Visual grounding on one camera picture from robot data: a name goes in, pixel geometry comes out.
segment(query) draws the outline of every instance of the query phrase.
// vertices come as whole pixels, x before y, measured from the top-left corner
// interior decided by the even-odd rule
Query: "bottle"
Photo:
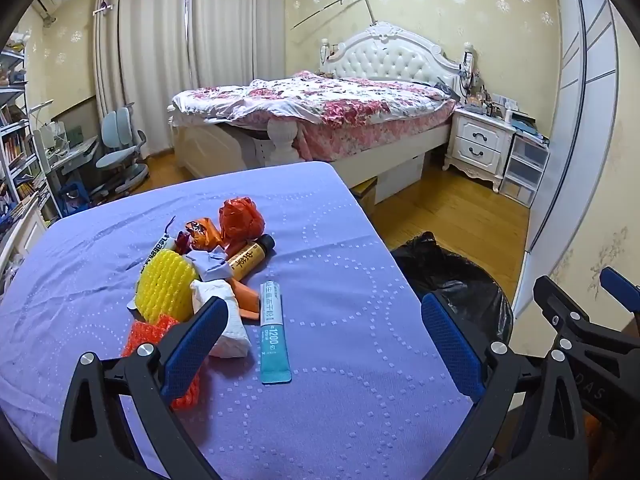
[[[229,258],[228,263],[238,281],[255,269],[267,255],[273,251],[276,242],[269,235],[262,235],[255,242],[247,245],[239,253]]]

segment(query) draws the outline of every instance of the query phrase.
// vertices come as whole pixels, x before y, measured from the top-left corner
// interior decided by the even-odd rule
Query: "black plastic bag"
[[[474,323],[489,341],[509,342],[511,305],[484,269],[440,247],[428,231],[391,254],[420,300],[437,290],[455,313]]]

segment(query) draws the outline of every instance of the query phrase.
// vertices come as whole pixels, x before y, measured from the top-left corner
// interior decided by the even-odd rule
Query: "wall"
[[[47,97],[46,46],[42,18],[32,7],[29,7],[20,20],[16,30],[18,32],[29,32],[31,34],[25,56],[28,81],[27,102],[30,107],[34,107],[49,99],[49,97]],[[23,106],[23,99],[18,99],[16,104]],[[51,117],[50,107],[43,108],[36,113],[37,124],[36,119],[31,118],[31,125],[33,128],[37,128],[49,121]]]
[[[618,107],[607,160],[587,214],[551,277],[597,324],[621,330],[632,319],[617,301],[602,290],[598,277],[614,267],[633,283],[640,283],[640,182],[637,82],[640,47],[622,17],[614,12],[620,69]],[[517,352],[544,355],[554,331],[531,303],[518,318],[511,338]]]
[[[291,27],[334,0],[286,0],[287,73],[315,71],[321,38],[346,40],[370,24],[363,2],[346,0]],[[550,131],[560,58],[558,0],[370,0],[377,20],[416,32],[440,44],[450,59],[466,41],[478,52],[488,90],[516,99],[521,109]]]
[[[46,88],[56,116],[95,95],[93,31],[95,0],[65,0],[44,29]]]

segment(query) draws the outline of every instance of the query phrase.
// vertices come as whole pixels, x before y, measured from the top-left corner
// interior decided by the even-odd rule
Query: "white headboard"
[[[465,52],[473,46],[465,43]],[[324,71],[337,77],[395,79],[444,83],[460,93],[460,62],[442,55],[442,48],[404,28],[378,22],[338,45]]]

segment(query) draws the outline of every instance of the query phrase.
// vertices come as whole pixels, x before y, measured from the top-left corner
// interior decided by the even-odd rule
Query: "bed post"
[[[298,123],[296,121],[270,119],[267,124],[267,134],[275,144],[275,149],[267,161],[267,166],[282,166],[303,161],[292,146],[293,140],[298,134]]]

